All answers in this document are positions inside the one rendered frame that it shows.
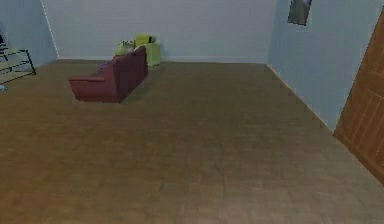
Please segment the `dark red sofa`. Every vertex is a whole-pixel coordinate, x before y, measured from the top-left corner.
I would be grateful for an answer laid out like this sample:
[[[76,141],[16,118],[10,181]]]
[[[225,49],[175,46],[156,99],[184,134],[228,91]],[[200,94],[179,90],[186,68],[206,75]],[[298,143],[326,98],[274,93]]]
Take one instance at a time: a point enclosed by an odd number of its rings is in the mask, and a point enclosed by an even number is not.
[[[124,56],[116,56],[111,61],[105,70],[69,79],[78,101],[121,103],[148,76],[144,46]]]

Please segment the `yellow-green cushion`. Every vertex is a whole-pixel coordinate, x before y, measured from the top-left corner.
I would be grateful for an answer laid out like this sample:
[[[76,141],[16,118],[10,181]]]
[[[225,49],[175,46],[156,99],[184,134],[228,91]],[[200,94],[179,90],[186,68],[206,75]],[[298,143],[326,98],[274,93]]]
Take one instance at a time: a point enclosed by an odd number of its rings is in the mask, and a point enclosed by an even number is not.
[[[155,43],[156,37],[148,34],[137,34],[135,37],[135,45],[141,46],[149,43]]]

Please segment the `brown wooden room door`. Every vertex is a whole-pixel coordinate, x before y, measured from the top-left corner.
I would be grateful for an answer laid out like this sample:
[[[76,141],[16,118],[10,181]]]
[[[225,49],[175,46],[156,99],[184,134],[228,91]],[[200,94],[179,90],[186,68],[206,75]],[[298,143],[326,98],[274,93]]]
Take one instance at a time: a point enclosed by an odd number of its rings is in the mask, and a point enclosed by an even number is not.
[[[384,5],[334,137],[384,186]]]

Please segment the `black metal shelf rack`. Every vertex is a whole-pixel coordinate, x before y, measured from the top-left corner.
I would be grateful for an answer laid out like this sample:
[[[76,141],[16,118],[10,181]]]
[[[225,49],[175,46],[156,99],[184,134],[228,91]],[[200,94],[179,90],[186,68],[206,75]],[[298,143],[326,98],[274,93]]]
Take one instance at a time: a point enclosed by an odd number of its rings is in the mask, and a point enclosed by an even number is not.
[[[8,46],[0,34],[0,86],[28,75],[36,70],[27,49],[15,49]]]

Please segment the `dark framed wall picture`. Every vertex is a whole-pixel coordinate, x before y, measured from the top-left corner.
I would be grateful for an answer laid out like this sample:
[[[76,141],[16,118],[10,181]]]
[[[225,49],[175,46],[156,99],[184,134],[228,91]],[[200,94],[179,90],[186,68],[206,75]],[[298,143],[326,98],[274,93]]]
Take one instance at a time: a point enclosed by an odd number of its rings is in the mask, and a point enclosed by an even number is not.
[[[291,0],[288,23],[305,26],[312,0]]]

